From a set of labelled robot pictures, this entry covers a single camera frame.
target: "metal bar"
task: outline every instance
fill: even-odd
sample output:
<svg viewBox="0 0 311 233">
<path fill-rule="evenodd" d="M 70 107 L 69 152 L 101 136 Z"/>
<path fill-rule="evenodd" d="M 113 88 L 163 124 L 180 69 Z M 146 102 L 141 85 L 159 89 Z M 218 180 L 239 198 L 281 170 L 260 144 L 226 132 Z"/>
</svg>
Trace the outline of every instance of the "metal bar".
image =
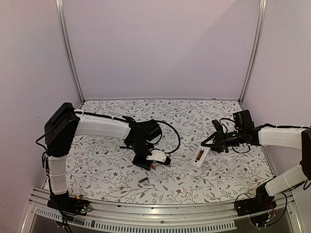
<svg viewBox="0 0 311 233">
<path fill-rule="evenodd" d="M 265 148 L 264 148 L 263 146 L 261 146 L 261 149 L 262 149 L 262 152 L 263 152 L 264 156 L 265 156 L 266 159 L 267 159 L 267 162 L 268 162 L 268 165 L 269 165 L 270 170 L 271 170 L 271 172 L 272 172 L 272 175 L 273 175 L 273 176 L 276 176 L 276 172 L 274 171 L 274 168 L 273 168 L 273 166 L 272 166 L 271 160 L 270 160 L 270 158 L 269 158 L 269 156 L 268 156 L 268 154 L 267 154 Z"/>
<path fill-rule="evenodd" d="M 289 202 L 287 205 L 287 212 L 289 214 L 289 218 L 292 224 L 293 232 L 295 233 L 303 233 L 302 222 L 300 219 L 299 211 L 297 206 L 294 203 Z"/>
<path fill-rule="evenodd" d="M 22 223 L 21 229 L 19 231 L 20 233 L 30 232 L 30 228 L 34 220 L 34 216 L 35 216 L 35 208 L 36 206 L 32 205 L 31 203 L 27 203 L 27 206 L 26 206 L 27 212 L 26 212 L 24 221 Z"/>
<path fill-rule="evenodd" d="M 67 32 L 67 26 L 66 26 L 66 21 L 65 21 L 65 12 L 64 12 L 64 6 L 63 6 L 63 0 L 56 0 L 56 9 L 57 9 L 57 15 L 58 15 L 58 21 L 59 21 L 59 26 L 60 26 L 60 31 L 62 34 L 62 39 L 65 47 L 65 52 L 66 52 L 66 57 L 69 65 L 69 69 L 71 72 L 71 77 L 73 80 L 74 87 L 76 89 L 79 101 L 83 103 L 85 101 L 83 93 L 82 93 L 82 88 L 80 85 L 80 81 L 78 78 L 77 70 L 74 64 L 72 52 L 71 52 L 71 47 L 69 43 L 69 37 L 68 37 L 68 32 Z"/>
<path fill-rule="evenodd" d="M 288 201 L 293 201 L 292 194 L 290 192 L 286 194 Z M 34 201 L 43 207 L 46 207 L 48 199 L 49 191 L 39 188 L 34 188 L 30 197 L 30 201 Z M 277 195 L 275 199 L 278 206 L 281 207 L 284 203 L 283 195 Z M 173 222 L 218 219 L 221 213 L 223 218 L 234 219 L 237 217 L 234 209 L 234 200 L 184 205 L 146 205 L 99 200 L 89 201 L 91 202 L 93 211 L 87 217 L 97 216 L 98 218 L 119 219 L 119 217 L 127 216 L 126 218 L 132 221 L 136 221 L 138 218 L 151 220 L 163 217 L 166 219 L 169 218 Z"/>
<path fill-rule="evenodd" d="M 249 82 L 251 80 L 251 76 L 252 76 L 253 69 L 255 66 L 255 60 L 256 60 L 257 53 L 258 53 L 260 37 L 261 37 L 262 27 L 263 27 L 263 22 L 264 22 L 264 16 L 265 16 L 265 12 L 266 12 L 266 5 L 267 5 L 267 0 L 260 0 L 256 34 L 255 34 L 251 58 L 250 58 L 249 63 L 248 63 L 243 88 L 242 88 L 240 98 L 239 98 L 240 103 L 243 103 L 243 101 L 245 99 L 247 89 L 249 86 Z"/>
<path fill-rule="evenodd" d="M 86 99 L 86 101 L 101 100 L 211 100 L 211 101 L 239 101 L 238 99 L 218 99 L 218 98 L 105 98 L 105 99 Z"/>
</svg>

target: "vertical metal pole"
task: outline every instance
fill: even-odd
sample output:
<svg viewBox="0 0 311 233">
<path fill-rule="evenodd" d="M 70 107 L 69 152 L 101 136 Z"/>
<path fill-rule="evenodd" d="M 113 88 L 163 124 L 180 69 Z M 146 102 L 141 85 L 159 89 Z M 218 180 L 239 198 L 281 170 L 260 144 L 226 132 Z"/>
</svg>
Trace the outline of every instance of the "vertical metal pole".
<svg viewBox="0 0 311 233">
<path fill-rule="evenodd" d="M 263 22 L 264 22 L 264 16 L 266 13 L 266 5 L 267 5 L 267 0 L 260 0 L 256 34 L 255 34 L 251 58 L 249 60 L 248 67 L 247 67 L 246 77 L 245 77 L 243 88 L 242 88 L 240 98 L 239 98 L 240 103 L 243 103 L 245 99 L 246 92 L 249 86 L 249 82 L 250 82 L 250 79 L 253 73 L 255 60 L 256 60 L 256 56 L 257 56 L 258 48 L 259 48 L 259 42 L 260 42 L 260 37 L 261 37 L 261 32 L 262 32 L 262 27 L 263 27 Z"/>
<path fill-rule="evenodd" d="M 56 9 L 57 9 L 57 14 L 58 14 L 58 21 L 59 21 L 59 26 L 60 26 L 60 31 L 62 34 L 63 38 L 63 43 L 65 47 L 65 52 L 71 72 L 71 76 L 73 79 L 73 84 L 76 89 L 76 92 L 78 94 L 78 98 L 81 103 L 85 101 L 83 93 L 82 93 L 82 88 L 78 79 L 78 74 L 76 67 L 74 65 L 74 60 L 70 48 L 70 43 L 69 43 L 69 37 L 68 37 L 68 32 L 67 32 L 67 26 L 66 26 L 66 21 L 65 21 L 65 13 L 64 13 L 64 6 L 63 6 L 63 1 L 62 0 L 56 0 Z"/>
</svg>

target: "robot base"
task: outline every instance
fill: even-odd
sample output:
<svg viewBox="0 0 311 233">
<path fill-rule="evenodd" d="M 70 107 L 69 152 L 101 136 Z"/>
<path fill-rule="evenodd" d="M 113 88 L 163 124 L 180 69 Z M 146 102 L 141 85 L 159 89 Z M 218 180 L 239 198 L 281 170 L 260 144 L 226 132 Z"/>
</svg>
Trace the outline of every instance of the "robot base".
<svg viewBox="0 0 311 233">
<path fill-rule="evenodd" d="M 237 210 L 238 216 L 251 215 L 261 211 L 270 210 L 276 208 L 276 201 L 274 198 L 271 198 L 266 203 L 261 203 L 259 205 L 256 198 L 238 200 L 234 204 L 235 209 Z"/>
<path fill-rule="evenodd" d="M 88 200 L 69 197 L 68 192 L 61 195 L 51 194 L 48 207 L 69 215 L 83 216 L 86 216 L 87 212 L 92 210 Z"/>
</svg>

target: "white arm segment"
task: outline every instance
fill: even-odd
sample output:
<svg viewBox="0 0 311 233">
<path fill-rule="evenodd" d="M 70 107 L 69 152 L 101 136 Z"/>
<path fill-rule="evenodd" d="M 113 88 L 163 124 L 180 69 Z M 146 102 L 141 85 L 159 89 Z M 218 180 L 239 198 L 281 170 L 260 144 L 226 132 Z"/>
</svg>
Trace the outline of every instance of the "white arm segment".
<svg viewBox="0 0 311 233">
<path fill-rule="evenodd" d="M 301 150 L 301 132 L 305 129 L 263 128 L 258 132 L 263 146 L 290 147 Z"/>
<path fill-rule="evenodd" d="M 264 128 L 259 131 L 259 143 L 263 146 L 280 146 L 301 150 L 301 132 L 305 129 Z M 270 197 L 307 181 L 300 164 L 290 168 L 266 184 Z"/>
<path fill-rule="evenodd" d="M 128 124 L 122 121 L 83 114 L 76 115 L 80 121 L 75 135 L 108 136 L 124 140 L 131 130 Z M 66 156 L 59 158 L 49 156 L 47 159 L 53 193 L 56 195 L 66 193 Z"/>
<path fill-rule="evenodd" d="M 273 197 L 307 180 L 308 178 L 303 173 L 301 165 L 298 164 L 269 181 L 265 188 L 268 195 Z"/>
<path fill-rule="evenodd" d="M 122 121 L 83 114 L 76 115 L 80 121 L 75 135 L 108 136 L 124 140 L 131 130 L 128 123 Z"/>
</svg>

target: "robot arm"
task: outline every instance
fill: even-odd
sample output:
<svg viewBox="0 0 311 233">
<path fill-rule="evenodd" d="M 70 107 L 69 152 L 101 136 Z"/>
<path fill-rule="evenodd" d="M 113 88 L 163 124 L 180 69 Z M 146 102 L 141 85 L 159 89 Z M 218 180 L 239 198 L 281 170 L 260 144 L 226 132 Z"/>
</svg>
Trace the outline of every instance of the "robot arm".
<svg viewBox="0 0 311 233">
<path fill-rule="evenodd" d="M 154 160 L 167 166 L 171 162 L 165 153 L 154 149 L 149 143 L 162 135 L 155 120 L 136 122 L 127 116 L 122 119 L 112 118 L 74 109 L 71 103 L 64 103 L 46 123 L 44 131 L 42 137 L 45 137 L 47 145 L 45 168 L 51 192 L 48 206 L 74 215 L 84 215 L 91 210 L 88 201 L 70 198 L 67 191 L 66 155 L 74 136 L 98 135 L 124 140 L 126 146 L 135 153 L 133 164 L 146 170 L 150 170 Z"/>
<path fill-rule="evenodd" d="M 228 147 L 247 143 L 255 146 L 281 146 L 302 151 L 302 160 L 283 174 L 260 185 L 256 197 L 236 202 L 238 215 L 247 215 L 276 207 L 274 196 L 288 189 L 295 189 L 311 180 L 311 129 L 309 127 L 273 126 L 255 127 L 248 110 L 233 114 L 235 131 L 224 133 L 221 123 L 213 120 L 216 132 L 201 143 L 197 153 L 208 147 L 217 152 L 228 152 Z"/>
</svg>

